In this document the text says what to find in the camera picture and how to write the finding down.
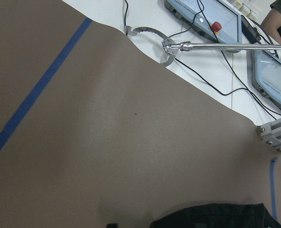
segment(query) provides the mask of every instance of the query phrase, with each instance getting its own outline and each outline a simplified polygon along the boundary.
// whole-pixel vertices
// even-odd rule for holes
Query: metal rod
[[[281,50],[281,45],[266,44],[193,44],[191,42],[183,42],[179,44],[166,45],[170,49],[179,49],[181,51],[191,50]]]

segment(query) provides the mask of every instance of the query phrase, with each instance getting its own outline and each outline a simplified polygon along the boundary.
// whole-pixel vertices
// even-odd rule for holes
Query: screen display
[[[200,12],[197,0],[180,0],[180,2],[184,3],[193,11]],[[237,14],[229,10],[225,5],[223,5],[217,0],[206,0],[203,1],[203,4],[205,7],[204,14],[207,17],[210,25],[212,25],[216,21],[219,22],[222,25],[220,33],[226,33],[227,35],[231,36],[234,40],[238,41]]]
[[[261,55],[262,78],[281,91],[281,64],[267,53]]]

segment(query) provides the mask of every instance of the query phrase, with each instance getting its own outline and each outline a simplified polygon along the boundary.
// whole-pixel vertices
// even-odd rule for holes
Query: person's arm
[[[265,17],[261,26],[265,31],[274,38],[279,44],[281,44],[281,36],[277,29],[281,26],[281,14],[275,8],[272,8],[268,15]]]

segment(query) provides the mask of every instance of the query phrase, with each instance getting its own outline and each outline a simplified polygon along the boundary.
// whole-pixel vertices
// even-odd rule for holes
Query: person
[[[270,5],[271,11],[263,20],[263,29],[279,44],[281,44],[281,0]]]

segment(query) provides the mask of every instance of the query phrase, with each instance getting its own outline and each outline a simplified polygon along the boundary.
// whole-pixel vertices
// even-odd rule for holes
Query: electronic control box
[[[251,51],[252,85],[281,109],[281,60],[269,51]]]
[[[202,2],[204,5],[203,13],[214,30],[218,41],[227,44],[241,44],[241,15],[221,0],[203,0]],[[198,3],[198,0],[164,0],[165,7],[176,18],[184,19],[190,25],[194,15],[201,11]],[[216,42],[215,35],[202,13],[196,15],[192,29],[199,35]]]

